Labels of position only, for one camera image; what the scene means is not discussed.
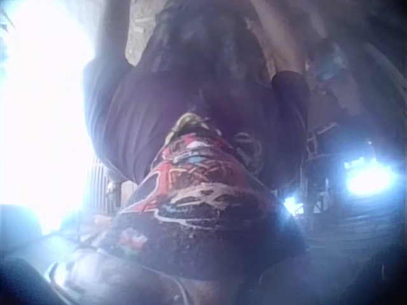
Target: bright light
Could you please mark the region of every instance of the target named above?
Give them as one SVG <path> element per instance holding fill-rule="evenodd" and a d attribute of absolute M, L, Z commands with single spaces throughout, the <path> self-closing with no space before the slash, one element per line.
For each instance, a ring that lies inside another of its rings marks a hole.
<path fill-rule="evenodd" d="M 1 203 L 31 207 L 49 231 L 83 200 L 93 151 L 81 72 L 92 46 L 57 2 L 10 3 L 16 29 L 1 88 Z"/>
<path fill-rule="evenodd" d="M 375 159 L 366 166 L 350 172 L 348 190 L 356 195 L 371 195 L 387 190 L 393 182 L 392 171 Z"/>
<path fill-rule="evenodd" d="M 345 162 L 345 163 L 344 163 L 344 166 L 345 166 L 345 168 L 346 168 L 347 170 L 350 170 L 350 169 L 353 168 L 353 167 L 359 167 L 359 166 L 363 166 L 363 165 L 365 165 L 365 164 L 366 164 L 365 159 L 364 159 L 363 157 L 360 157 L 359 159 L 353 160 L 353 161 L 350 162 L 350 163 Z"/>
<path fill-rule="evenodd" d="M 59 287 L 64 287 L 68 277 L 68 271 L 65 264 L 59 265 L 55 270 L 54 280 Z"/>
<path fill-rule="evenodd" d="M 295 197 L 288 197 L 284 201 L 284 206 L 293 216 L 304 214 L 304 207 L 302 203 L 296 203 Z"/>

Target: dark shirt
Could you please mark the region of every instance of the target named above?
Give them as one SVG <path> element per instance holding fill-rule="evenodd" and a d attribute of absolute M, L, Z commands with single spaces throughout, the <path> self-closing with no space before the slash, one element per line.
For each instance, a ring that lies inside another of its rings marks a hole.
<path fill-rule="evenodd" d="M 205 112 L 225 137 L 254 134 L 267 155 L 262 180 L 270 187 L 276 180 L 288 180 L 282 174 L 292 176 L 300 163 L 300 118 L 305 117 L 301 113 L 307 109 L 309 92 L 305 80 L 294 72 L 276 74 L 273 88 L 233 81 L 228 85 L 231 94 L 205 98 L 200 92 L 215 90 L 206 90 L 188 75 L 142 73 L 125 58 L 99 57 L 85 68 L 83 85 L 86 124 L 96 155 L 137 184 L 186 112 Z M 281 164 L 291 169 L 276 170 Z"/>

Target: person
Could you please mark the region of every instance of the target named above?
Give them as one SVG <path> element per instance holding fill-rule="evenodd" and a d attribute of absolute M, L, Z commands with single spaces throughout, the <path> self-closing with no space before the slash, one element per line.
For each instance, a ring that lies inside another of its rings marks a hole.
<path fill-rule="evenodd" d="M 272 268 L 297 271 L 307 255 L 271 194 L 295 177 L 306 149 L 302 48 L 284 2 L 235 5 L 256 12 L 273 46 L 271 82 L 243 10 L 219 0 L 168 0 L 135 67 L 125 58 L 130 0 L 107 0 L 84 70 L 95 152 L 138 185 L 98 253 L 172 278 L 193 304 L 234 304 Z"/>

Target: bandana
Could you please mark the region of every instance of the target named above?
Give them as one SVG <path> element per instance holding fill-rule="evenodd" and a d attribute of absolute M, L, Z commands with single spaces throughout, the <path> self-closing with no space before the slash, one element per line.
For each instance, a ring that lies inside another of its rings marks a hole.
<path fill-rule="evenodd" d="M 245 163 L 209 125 L 181 130 L 172 131 L 101 249 L 196 280 L 261 272 L 276 253 L 275 198 L 249 171 L 252 159 Z"/>

